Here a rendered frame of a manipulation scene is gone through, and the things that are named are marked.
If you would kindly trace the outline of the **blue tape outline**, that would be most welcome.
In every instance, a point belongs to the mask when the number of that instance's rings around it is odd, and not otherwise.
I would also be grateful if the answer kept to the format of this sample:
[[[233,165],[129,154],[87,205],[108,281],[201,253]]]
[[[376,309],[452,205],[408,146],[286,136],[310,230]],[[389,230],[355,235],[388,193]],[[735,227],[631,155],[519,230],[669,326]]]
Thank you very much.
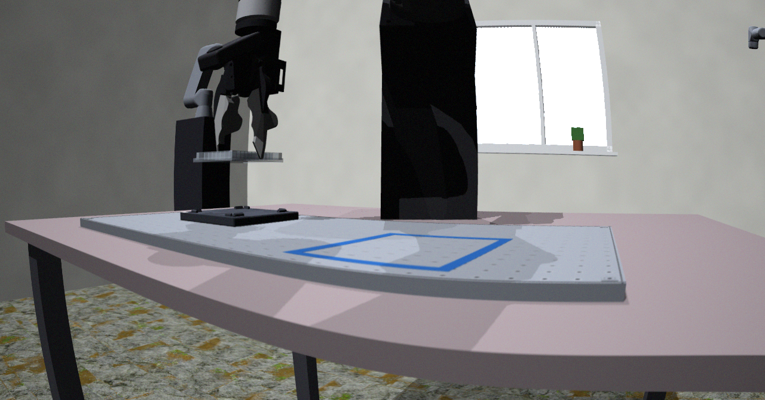
[[[485,248],[482,248],[478,251],[475,251],[471,253],[470,255],[466,255],[460,259],[457,259],[455,261],[452,261],[446,265],[443,265],[441,267],[425,267],[425,266],[417,266],[417,265],[403,265],[403,264],[391,264],[391,263],[385,263],[385,262],[373,262],[373,261],[363,261],[363,260],[353,260],[348,258],[338,258],[338,257],[329,257],[325,255],[313,255],[309,253],[304,253],[304,251],[315,251],[318,249],[325,249],[325,248],[332,248],[335,246],[341,246],[341,245],[347,245],[351,243],[357,243],[357,242],[363,242],[363,241],[369,241],[372,239],[379,239],[379,237],[387,237],[387,236],[416,236],[416,234],[397,234],[397,233],[388,233],[388,234],[382,234],[382,236],[372,236],[372,237],[363,237],[362,239],[356,239],[353,241],[346,241],[341,243],[333,243],[323,246],[316,246],[312,248],[304,248],[304,249],[297,249],[294,251],[282,251],[285,253],[289,253],[292,255],[303,255],[308,257],[315,257],[315,258],[323,258],[328,260],[336,260],[336,261],[345,261],[345,262],[354,262],[354,263],[360,263],[360,264],[369,264],[369,265],[380,265],[380,266],[386,266],[386,267],[404,267],[404,268],[410,268],[410,269],[417,269],[417,270],[440,270],[440,271],[450,271],[453,269],[456,269],[456,267],[459,267],[463,264],[466,264],[467,262],[471,260],[475,260],[475,258],[485,255],[488,251],[494,250],[497,247],[503,245],[504,243],[507,243],[508,241],[511,241],[513,239],[496,239],[495,237],[453,237],[454,239],[483,239],[483,240],[500,240],[495,243],[492,243]]]

